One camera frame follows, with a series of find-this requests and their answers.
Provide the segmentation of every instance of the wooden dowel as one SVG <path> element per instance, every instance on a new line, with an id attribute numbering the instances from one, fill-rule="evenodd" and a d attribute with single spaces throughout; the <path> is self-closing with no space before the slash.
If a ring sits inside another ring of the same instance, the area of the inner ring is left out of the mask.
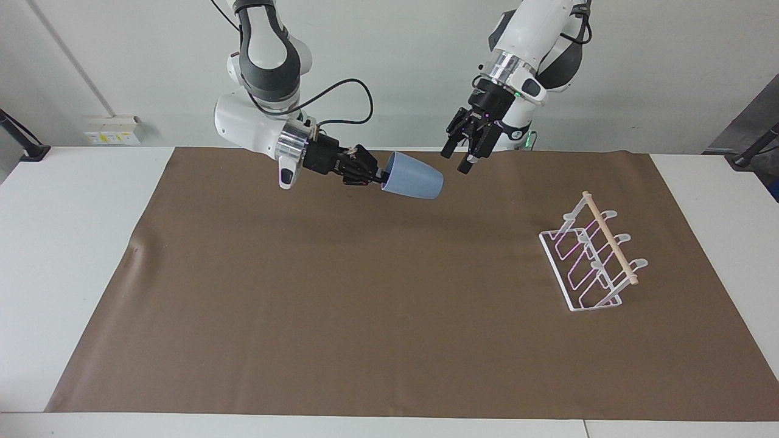
<path id="1" fill-rule="evenodd" d="M 625 274 L 630 279 L 630 284 L 638 284 L 638 276 L 636 275 L 635 272 L 633 272 L 632 267 L 630 267 L 630 263 L 625 258 L 625 254 L 623 254 L 622 250 L 619 248 L 619 244 L 617 244 L 616 239 L 614 239 L 612 230 L 608 228 L 608 225 L 606 224 L 606 220 L 604 220 L 601 211 L 597 208 L 597 205 L 595 205 L 595 201 L 592 200 L 592 195 L 590 194 L 590 192 L 584 192 L 582 193 L 582 195 L 584 196 L 584 201 L 587 203 L 587 206 L 590 208 L 590 211 L 595 216 L 595 220 L 597 221 L 597 224 L 601 227 L 601 230 L 603 231 L 603 235 L 606 236 L 606 241 L 608 241 L 608 245 L 611 246 L 612 251 L 617 256 L 617 260 L 619 260 L 619 264 L 622 266 L 622 270 L 625 271 Z"/>

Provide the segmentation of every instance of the brown mat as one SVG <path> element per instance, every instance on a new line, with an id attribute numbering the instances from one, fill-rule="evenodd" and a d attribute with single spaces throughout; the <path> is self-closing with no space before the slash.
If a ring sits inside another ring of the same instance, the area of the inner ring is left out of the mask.
<path id="1" fill-rule="evenodd" d="M 779 420 L 779 383 L 645 155 L 499 154 L 434 201 L 178 149 L 48 412 Z M 582 190 L 640 271 L 570 313 L 538 241 Z"/>

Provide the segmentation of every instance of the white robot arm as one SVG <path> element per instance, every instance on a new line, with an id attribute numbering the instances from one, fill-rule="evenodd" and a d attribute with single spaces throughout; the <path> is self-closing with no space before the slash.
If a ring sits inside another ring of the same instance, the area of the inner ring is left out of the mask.
<path id="1" fill-rule="evenodd" d="M 336 173 L 347 185 L 386 183 L 389 172 L 362 145 L 339 147 L 338 140 L 321 133 L 301 111 L 300 77 L 311 69 L 312 56 L 282 24 L 275 0 L 228 4 L 240 23 L 241 50 L 228 59 L 227 70 L 242 88 L 217 102 L 219 134 L 278 161 L 283 189 L 293 186 L 301 168 Z"/>
<path id="2" fill-rule="evenodd" d="M 441 155 L 468 143 L 458 170 L 467 174 L 496 145 L 519 149 L 530 135 L 536 108 L 549 92 L 564 91 L 582 59 L 592 0 L 524 0 L 503 14 L 489 38 L 492 56 L 480 66 L 470 110 L 460 108 L 446 129 L 449 140 Z M 568 32 L 576 34 L 571 37 Z"/>

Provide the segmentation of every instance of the blue cup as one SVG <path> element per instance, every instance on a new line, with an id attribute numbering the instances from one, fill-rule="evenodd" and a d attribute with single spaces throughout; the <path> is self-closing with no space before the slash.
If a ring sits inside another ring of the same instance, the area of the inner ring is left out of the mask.
<path id="1" fill-rule="evenodd" d="M 397 195 L 434 200 L 443 189 L 443 174 L 433 167 L 400 152 L 393 152 L 385 171 L 389 179 L 382 190 Z"/>

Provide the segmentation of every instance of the electrical outlet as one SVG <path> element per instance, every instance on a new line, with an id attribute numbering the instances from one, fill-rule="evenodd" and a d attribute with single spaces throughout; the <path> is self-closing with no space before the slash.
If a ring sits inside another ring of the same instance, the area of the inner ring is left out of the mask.
<path id="1" fill-rule="evenodd" d="M 133 116 L 92 118 L 87 123 L 84 135 L 90 144 L 138 145 L 146 136 L 138 118 Z"/>

